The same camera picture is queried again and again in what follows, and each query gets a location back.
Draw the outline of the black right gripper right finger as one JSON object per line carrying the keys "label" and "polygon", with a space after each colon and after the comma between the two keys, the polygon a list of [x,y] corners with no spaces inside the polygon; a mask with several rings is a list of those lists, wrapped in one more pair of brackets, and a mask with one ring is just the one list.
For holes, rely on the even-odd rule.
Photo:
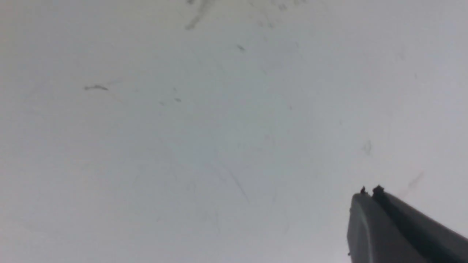
{"label": "black right gripper right finger", "polygon": [[385,192],[380,185],[373,189],[372,198],[426,262],[467,262],[466,237]]}

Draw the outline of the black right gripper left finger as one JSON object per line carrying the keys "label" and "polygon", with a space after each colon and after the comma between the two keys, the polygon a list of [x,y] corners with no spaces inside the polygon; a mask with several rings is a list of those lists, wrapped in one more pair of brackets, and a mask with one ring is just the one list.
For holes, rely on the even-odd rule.
{"label": "black right gripper left finger", "polygon": [[352,263],[426,263],[365,187],[352,196],[347,243]]}

